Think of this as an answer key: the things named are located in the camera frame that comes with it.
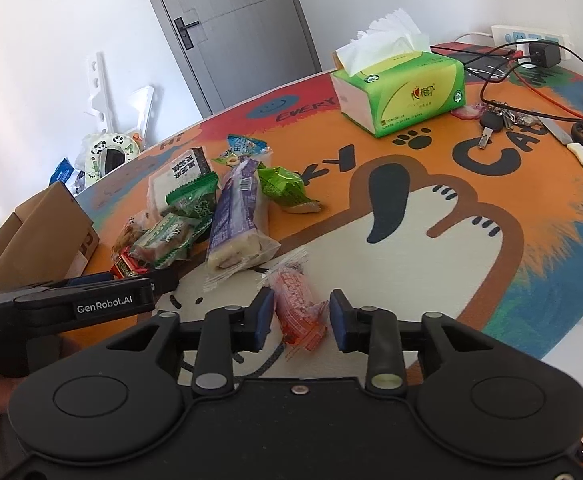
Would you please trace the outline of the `colourful cartoon table mat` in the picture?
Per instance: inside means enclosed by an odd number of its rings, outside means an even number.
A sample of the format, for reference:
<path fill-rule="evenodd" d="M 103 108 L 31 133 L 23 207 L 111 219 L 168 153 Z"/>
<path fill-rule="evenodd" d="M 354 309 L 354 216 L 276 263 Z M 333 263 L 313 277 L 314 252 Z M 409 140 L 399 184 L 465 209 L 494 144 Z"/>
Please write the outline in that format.
<path fill-rule="evenodd" d="M 444 115 L 376 139 L 340 112 L 331 78 L 261 94 L 147 150 L 78 196 L 101 248 L 147 206 L 150 176 L 230 134 L 270 144 L 317 214 L 268 213 L 281 252 L 304 247 L 320 298 L 416 320 L 435 310 L 531 354 L 583 385 L 583 168 L 539 128 L 497 133 Z"/>

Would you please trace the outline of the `bright green snack packet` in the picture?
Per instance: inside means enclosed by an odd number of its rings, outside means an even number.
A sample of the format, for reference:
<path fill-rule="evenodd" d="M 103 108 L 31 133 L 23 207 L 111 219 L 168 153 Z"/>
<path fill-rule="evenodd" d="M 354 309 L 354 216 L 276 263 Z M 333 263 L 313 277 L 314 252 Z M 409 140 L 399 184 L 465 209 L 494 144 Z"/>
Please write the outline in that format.
<path fill-rule="evenodd" d="M 322 210 L 318 200 L 305 192 L 302 179 L 282 167 L 260 164 L 258 174 L 263 194 L 290 214 L 317 214 Z"/>

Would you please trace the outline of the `green white cake packet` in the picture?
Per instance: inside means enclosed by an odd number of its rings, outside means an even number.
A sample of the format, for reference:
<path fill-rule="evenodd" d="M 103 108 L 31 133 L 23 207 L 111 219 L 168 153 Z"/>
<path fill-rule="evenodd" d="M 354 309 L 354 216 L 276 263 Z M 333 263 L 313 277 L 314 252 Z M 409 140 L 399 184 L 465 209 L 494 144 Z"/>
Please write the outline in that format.
<path fill-rule="evenodd" d="M 130 256 L 154 269 L 165 269 L 175 261 L 186 261 L 195 241 L 209 229 L 212 216 L 202 219 L 167 214 L 131 246 Z"/>

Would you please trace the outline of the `red snack packet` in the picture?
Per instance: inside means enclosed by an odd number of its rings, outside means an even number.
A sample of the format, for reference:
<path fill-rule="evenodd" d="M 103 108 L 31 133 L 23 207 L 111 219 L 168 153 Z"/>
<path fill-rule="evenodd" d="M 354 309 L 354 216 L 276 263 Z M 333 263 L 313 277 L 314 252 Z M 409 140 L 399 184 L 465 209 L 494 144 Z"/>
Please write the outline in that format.
<path fill-rule="evenodd" d="M 150 272 L 150 269 L 135 260 L 128 254 L 120 254 L 114 260 L 112 267 L 110 268 L 110 273 L 116 278 L 139 278 L 140 276 L 146 275 Z"/>

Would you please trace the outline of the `black tablet device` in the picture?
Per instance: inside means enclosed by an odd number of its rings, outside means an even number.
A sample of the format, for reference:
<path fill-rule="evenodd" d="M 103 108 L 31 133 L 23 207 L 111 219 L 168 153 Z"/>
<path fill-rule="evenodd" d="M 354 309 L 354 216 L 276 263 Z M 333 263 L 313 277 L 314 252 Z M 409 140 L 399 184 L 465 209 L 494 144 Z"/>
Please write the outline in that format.
<path fill-rule="evenodd" d="M 511 47 L 495 49 L 463 42 L 435 44 L 431 51 L 459 60 L 465 66 L 467 82 L 498 81 L 508 75 L 508 70 L 523 56 L 523 51 Z"/>

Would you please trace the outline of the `white power strip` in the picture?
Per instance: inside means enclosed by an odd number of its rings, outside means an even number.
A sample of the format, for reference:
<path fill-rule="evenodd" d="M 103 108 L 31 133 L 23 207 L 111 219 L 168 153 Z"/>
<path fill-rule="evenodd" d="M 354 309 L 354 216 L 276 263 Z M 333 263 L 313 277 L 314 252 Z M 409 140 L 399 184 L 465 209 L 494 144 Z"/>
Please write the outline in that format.
<path fill-rule="evenodd" d="M 572 59 L 572 54 L 568 51 L 568 48 L 571 47 L 569 36 L 561 32 L 548 32 L 543 29 L 516 25 L 492 25 L 491 35 L 496 46 L 511 44 L 522 56 L 529 54 L 528 44 L 532 41 L 552 41 L 561 45 L 561 59 L 563 61 Z"/>

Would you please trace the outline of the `purple long bread packet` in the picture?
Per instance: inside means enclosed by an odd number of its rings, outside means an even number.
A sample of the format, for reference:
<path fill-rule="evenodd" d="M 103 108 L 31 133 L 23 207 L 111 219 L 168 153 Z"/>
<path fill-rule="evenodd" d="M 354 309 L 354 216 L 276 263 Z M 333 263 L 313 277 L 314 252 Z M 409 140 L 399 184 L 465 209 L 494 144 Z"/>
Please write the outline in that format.
<path fill-rule="evenodd" d="M 259 160 L 246 158 L 227 175 L 212 220 L 204 292 L 278 252 L 280 244 L 268 236 L 268 201 L 259 166 Z"/>

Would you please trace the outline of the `blue plastic bag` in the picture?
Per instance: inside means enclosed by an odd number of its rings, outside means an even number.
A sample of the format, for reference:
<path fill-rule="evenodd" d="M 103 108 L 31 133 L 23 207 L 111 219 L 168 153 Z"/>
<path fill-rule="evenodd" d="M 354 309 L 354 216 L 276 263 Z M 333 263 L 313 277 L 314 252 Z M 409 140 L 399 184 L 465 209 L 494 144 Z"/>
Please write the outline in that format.
<path fill-rule="evenodd" d="M 57 182 L 63 183 L 70 188 L 75 184 L 76 179 L 78 179 L 78 170 L 76 170 L 69 159 L 65 157 L 55 168 L 54 172 L 49 178 L 49 184 L 53 185 Z"/>

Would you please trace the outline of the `black power adapter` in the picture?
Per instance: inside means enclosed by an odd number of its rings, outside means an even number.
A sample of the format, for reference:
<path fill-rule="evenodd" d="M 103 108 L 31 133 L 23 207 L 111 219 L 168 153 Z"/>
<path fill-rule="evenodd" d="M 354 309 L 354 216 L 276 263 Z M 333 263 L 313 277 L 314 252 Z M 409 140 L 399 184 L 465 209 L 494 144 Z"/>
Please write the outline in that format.
<path fill-rule="evenodd" d="M 554 41 L 532 41 L 529 44 L 529 58 L 535 66 L 552 68 L 561 62 L 561 45 Z"/>

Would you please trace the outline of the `brown nut snack packet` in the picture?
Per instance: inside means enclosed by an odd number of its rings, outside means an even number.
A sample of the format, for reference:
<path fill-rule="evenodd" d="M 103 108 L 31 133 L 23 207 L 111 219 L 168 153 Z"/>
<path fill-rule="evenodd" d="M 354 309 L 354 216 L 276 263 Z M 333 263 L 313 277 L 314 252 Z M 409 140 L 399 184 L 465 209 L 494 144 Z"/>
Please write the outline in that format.
<path fill-rule="evenodd" d="M 148 226 L 149 218 L 146 212 L 128 218 L 112 245 L 113 255 L 120 255 L 125 248 L 132 246 L 148 230 Z"/>

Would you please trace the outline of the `white foam board short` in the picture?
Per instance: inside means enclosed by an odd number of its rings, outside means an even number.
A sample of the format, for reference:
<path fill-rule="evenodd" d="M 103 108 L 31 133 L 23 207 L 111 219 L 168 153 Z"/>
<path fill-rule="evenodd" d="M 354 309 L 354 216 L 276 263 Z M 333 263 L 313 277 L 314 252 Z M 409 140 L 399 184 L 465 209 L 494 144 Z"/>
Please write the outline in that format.
<path fill-rule="evenodd" d="M 154 86 L 145 86 L 132 93 L 130 102 L 136 112 L 135 131 L 145 138 L 149 119 L 151 117 L 152 104 L 154 104 Z"/>

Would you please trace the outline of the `white black label snack packet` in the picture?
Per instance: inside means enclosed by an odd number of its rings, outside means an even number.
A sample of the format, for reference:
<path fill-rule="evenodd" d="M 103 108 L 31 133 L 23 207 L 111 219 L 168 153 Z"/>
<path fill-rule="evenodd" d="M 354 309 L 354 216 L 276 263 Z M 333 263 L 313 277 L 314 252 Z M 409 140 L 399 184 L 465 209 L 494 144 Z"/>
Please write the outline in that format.
<path fill-rule="evenodd" d="M 149 177 L 148 211 L 154 218 L 160 218 L 169 209 L 166 196 L 189 182 L 210 174 L 211 168 L 206 152 L 201 146 L 188 148 L 176 159 Z"/>

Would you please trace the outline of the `brown cardboard box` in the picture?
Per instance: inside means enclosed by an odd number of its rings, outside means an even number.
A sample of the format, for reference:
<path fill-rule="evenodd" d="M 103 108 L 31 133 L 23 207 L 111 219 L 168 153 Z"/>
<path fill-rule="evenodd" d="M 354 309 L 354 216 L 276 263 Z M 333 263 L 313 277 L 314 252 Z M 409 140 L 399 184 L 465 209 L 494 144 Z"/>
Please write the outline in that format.
<path fill-rule="evenodd" d="M 14 208 L 0 227 L 0 292 L 78 278 L 98 244 L 93 221 L 56 182 Z"/>

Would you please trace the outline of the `pink transparent snack packet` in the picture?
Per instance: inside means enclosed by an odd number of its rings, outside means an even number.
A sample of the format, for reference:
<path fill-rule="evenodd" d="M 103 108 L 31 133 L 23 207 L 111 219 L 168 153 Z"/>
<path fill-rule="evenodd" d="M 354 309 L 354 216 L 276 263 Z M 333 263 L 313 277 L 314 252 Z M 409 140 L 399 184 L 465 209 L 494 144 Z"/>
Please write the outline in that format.
<path fill-rule="evenodd" d="M 275 313 L 285 344 L 285 358 L 313 352 L 327 334 L 325 300 L 314 295 L 305 267 L 305 246 L 283 255 L 263 275 L 260 284 L 273 290 Z"/>

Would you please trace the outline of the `blue plum candy packet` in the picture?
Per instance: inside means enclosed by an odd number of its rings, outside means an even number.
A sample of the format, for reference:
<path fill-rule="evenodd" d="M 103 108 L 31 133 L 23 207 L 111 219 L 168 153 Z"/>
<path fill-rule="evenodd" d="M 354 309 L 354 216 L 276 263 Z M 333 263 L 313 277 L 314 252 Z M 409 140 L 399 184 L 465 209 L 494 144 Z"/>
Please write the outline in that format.
<path fill-rule="evenodd" d="M 253 158 L 260 162 L 269 160 L 273 155 L 273 150 L 268 144 L 260 139 L 251 136 L 238 136 L 238 134 L 229 134 L 227 136 L 228 148 L 214 158 L 218 164 L 234 167 L 240 164 L 246 158 Z"/>

